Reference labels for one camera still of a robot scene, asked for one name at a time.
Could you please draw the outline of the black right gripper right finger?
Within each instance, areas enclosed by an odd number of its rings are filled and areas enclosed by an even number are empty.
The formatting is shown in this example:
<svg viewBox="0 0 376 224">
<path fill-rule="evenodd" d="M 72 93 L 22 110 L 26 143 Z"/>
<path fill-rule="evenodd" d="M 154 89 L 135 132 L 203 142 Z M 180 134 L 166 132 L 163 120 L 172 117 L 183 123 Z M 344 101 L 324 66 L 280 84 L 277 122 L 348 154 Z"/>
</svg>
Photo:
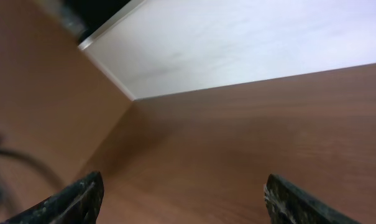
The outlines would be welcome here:
<svg viewBox="0 0 376 224">
<path fill-rule="evenodd" d="M 277 174 L 269 175 L 264 199 L 272 224 L 358 224 Z"/>
</svg>

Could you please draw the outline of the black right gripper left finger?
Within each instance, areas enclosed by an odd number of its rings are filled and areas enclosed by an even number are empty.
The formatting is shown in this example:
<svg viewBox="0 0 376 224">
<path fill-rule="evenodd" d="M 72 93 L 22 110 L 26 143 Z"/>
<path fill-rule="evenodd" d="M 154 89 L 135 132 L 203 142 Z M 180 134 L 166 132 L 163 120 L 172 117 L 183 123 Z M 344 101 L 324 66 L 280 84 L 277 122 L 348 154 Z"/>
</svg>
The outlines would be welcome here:
<svg viewBox="0 0 376 224">
<path fill-rule="evenodd" d="M 5 224 L 95 224 L 104 197 L 101 173 L 91 172 Z"/>
</svg>

